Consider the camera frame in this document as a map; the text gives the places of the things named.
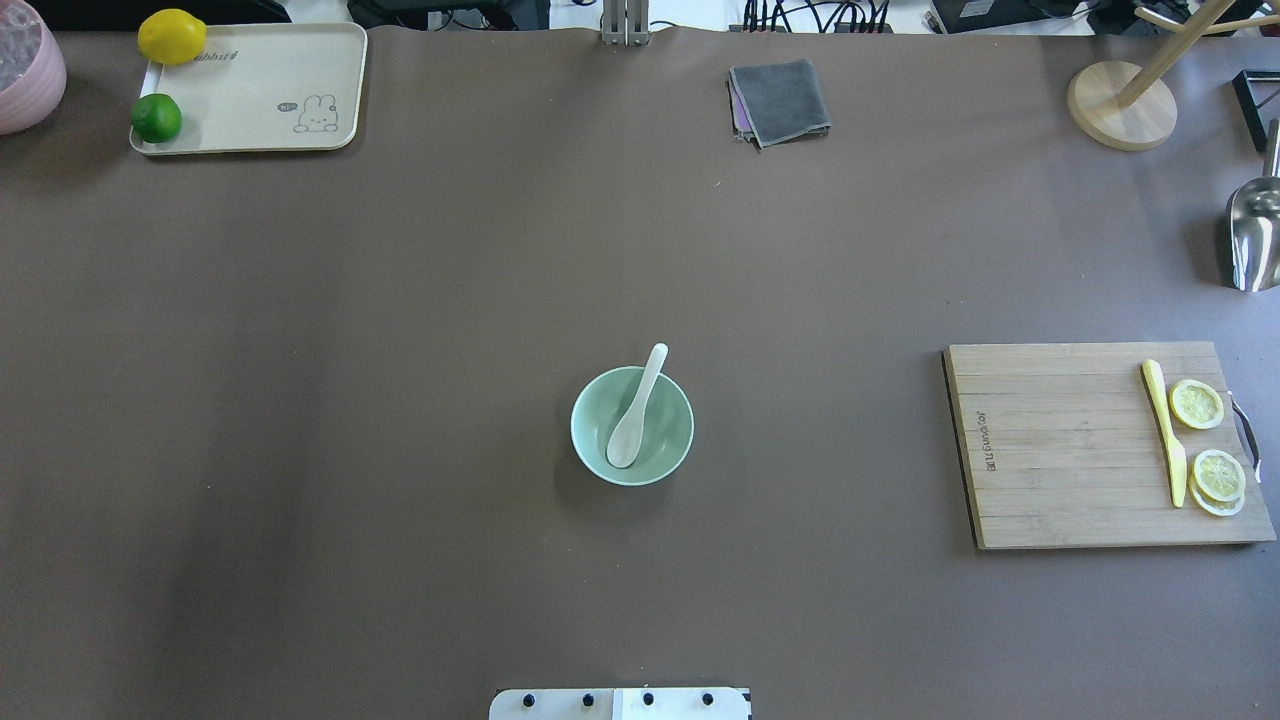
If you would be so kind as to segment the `aluminium frame post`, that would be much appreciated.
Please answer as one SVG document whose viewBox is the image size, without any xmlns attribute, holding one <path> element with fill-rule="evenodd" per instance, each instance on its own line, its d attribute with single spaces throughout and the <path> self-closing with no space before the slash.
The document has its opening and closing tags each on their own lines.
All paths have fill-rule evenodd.
<svg viewBox="0 0 1280 720">
<path fill-rule="evenodd" d="M 602 1 L 602 42 L 611 46 L 645 46 L 650 42 L 648 0 Z"/>
</svg>

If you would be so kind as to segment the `bamboo cutting board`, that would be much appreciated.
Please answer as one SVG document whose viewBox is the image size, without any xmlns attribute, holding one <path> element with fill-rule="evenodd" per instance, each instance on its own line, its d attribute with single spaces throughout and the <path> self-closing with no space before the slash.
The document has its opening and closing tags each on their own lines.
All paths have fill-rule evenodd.
<svg viewBox="0 0 1280 720">
<path fill-rule="evenodd" d="M 1251 479 L 1242 510 L 1172 505 L 1158 421 L 1140 365 L 1228 396 L 1208 341 L 952 345 L 943 351 L 975 543 L 1064 550 L 1270 542 Z"/>
</svg>

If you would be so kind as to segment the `white mounting plate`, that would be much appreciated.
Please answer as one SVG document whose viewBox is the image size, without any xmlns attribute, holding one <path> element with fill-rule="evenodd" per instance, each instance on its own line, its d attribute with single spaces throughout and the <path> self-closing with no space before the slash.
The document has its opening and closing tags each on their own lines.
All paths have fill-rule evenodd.
<svg viewBox="0 0 1280 720">
<path fill-rule="evenodd" d="M 489 719 L 751 719 L 748 688 L 668 685 L 506 689 Z"/>
</svg>

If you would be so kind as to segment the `lemon slice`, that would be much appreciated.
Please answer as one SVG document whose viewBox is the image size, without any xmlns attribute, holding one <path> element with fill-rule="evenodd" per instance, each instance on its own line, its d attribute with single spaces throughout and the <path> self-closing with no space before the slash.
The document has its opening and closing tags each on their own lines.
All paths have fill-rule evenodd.
<svg viewBox="0 0 1280 720">
<path fill-rule="evenodd" d="M 1220 393 L 1202 380 L 1178 380 L 1167 392 L 1167 401 L 1172 415 L 1192 429 L 1213 429 L 1225 419 Z"/>
<path fill-rule="evenodd" d="M 1192 464 L 1196 489 L 1202 498 L 1235 503 L 1245 492 L 1245 470 L 1235 457 L 1219 448 L 1199 452 Z"/>
<path fill-rule="evenodd" d="M 1188 480 L 1188 492 L 1196 503 L 1206 512 L 1219 516 L 1230 518 L 1239 514 L 1245 505 L 1245 492 L 1243 484 L 1236 484 L 1233 488 L 1234 496 L 1229 500 L 1215 498 L 1202 491 L 1198 480 Z"/>
</svg>

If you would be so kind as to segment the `metal scoop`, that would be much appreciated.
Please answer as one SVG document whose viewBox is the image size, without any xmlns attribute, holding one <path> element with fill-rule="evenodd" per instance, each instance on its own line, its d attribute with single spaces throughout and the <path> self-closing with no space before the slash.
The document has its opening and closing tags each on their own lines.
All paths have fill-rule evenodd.
<svg viewBox="0 0 1280 720">
<path fill-rule="evenodd" d="M 1245 182 L 1228 201 L 1234 286 L 1247 293 L 1279 284 L 1279 120 L 1268 127 L 1262 176 Z"/>
</svg>

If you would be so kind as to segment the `beige rabbit tray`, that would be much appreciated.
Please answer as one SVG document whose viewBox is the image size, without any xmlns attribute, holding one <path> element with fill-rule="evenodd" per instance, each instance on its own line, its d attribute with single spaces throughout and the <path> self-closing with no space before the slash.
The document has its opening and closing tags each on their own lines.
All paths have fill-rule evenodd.
<svg viewBox="0 0 1280 720">
<path fill-rule="evenodd" d="M 209 26 L 204 51 L 148 63 L 141 95 L 166 94 L 180 133 L 165 143 L 129 132 L 148 156 L 333 150 L 358 128 L 369 37 L 356 23 Z"/>
</svg>

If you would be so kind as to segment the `white ceramic spoon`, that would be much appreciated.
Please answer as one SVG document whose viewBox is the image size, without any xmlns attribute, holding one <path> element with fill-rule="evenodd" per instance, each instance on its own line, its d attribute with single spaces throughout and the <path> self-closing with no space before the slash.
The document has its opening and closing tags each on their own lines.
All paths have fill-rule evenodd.
<svg viewBox="0 0 1280 720">
<path fill-rule="evenodd" d="M 613 468 L 630 468 L 635 464 L 643 445 L 646 407 L 668 356 L 666 343 L 655 343 L 643 369 L 635 396 L 613 429 L 605 447 L 605 459 Z"/>
</svg>

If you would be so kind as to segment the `folded grey cloth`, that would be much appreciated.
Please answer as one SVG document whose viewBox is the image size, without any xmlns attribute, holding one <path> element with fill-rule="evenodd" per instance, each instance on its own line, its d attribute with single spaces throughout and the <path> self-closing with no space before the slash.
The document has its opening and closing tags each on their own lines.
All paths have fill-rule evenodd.
<svg viewBox="0 0 1280 720">
<path fill-rule="evenodd" d="M 727 88 L 733 133 L 767 149 L 832 127 L 815 65 L 809 59 L 732 67 Z"/>
</svg>

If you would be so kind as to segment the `light green ceramic bowl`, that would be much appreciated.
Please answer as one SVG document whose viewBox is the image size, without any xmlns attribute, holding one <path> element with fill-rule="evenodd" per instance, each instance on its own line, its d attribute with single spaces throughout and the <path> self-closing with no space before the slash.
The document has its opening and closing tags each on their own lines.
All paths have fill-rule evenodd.
<svg viewBox="0 0 1280 720">
<path fill-rule="evenodd" d="M 677 383 L 659 374 L 646 405 L 643 442 L 635 461 L 627 468 L 611 464 L 607 445 L 630 407 L 641 377 L 640 366 L 602 373 L 581 389 L 570 414 L 570 434 L 580 461 L 591 474 L 616 486 L 648 486 L 667 478 L 692 446 L 692 405 Z"/>
</svg>

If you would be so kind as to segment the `yellow plastic knife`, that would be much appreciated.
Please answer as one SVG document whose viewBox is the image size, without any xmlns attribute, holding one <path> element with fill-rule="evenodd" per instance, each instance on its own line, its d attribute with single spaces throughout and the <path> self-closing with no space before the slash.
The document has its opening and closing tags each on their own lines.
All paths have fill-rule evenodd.
<svg viewBox="0 0 1280 720">
<path fill-rule="evenodd" d="M 1166 393 L 1164 369 L 1158 361 L 1148 357 L 1142 361 L 1140 373 L 1146 383 L 1149 402 L 1155 413 L 1155 420 L 1157 423 L 1157 429 L 1164 446 L 1170 500 L 1175 509 L 1181 509 L 1187 497 L 1187 451 L 1172 429 L 1172 414 Z"/>
</svg>

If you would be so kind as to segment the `green lime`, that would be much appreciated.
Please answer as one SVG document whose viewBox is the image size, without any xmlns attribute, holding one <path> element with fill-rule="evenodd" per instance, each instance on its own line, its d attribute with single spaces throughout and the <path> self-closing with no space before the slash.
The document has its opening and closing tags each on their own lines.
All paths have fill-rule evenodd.
<svg viewBox="0 0 1280 720">
<path fill-rule="evenodd" d="M 131 127 L 146 143 L 169 142 L 183 128 L 180 106 L 168 94 L 147 94 L 132 105 Z"/>
</svg>

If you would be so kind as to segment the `wooden mug tree stand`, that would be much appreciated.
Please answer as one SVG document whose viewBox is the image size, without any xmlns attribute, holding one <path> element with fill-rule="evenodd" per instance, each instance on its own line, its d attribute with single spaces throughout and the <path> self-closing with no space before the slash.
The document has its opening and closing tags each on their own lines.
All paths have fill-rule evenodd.
<svg viewBox="0 0 1280 720">
<path fill-rule="evenodd" d="M 1066 92 L 1071 118 L 1100 143 L 1129 152 L 1149 150 L 1172 133 L 1178 108 L 1161 81 L 1178 59 L 1201 37 L 1233 29 L 1274 26 L 1277 3 L 1263 1 L 1266 14 L 1221 22 L 1230 1 L 1203 1 L 1185 22 L 1171 20 L 1146 8 L 1135 15 L 1170 32 L 1165 45 L 1146 67 L 1128 61 L 1097 61 L 1070 81 Z"/>
</svg>

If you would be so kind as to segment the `pink bowl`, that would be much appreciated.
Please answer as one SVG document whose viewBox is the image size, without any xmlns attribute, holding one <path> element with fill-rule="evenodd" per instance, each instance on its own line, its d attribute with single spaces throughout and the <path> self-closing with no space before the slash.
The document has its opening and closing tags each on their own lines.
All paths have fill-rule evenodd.
<svg viewBox="0 0 1280 720">
<path fill-rule="evenodd" d="M 3 1 L 1 135 L 15 135 L 45 120 L 60 104 L 65 87 L 65 61 L 47 23 L 26 1 Z"/>
</svg>

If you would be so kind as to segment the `yellow lemon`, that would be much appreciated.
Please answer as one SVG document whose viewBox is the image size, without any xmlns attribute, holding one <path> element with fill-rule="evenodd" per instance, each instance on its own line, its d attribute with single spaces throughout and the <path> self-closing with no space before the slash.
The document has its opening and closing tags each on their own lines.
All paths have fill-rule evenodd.
<svg viewBox="0 0 1280 720">
<path fill-rule="evenodd" d="M 138 27 L 136 44 L 148 61 L 179 65 L 195 60 L 205 49 L 207 24 L 179 8 L 148 15 Z"/>
</svg>

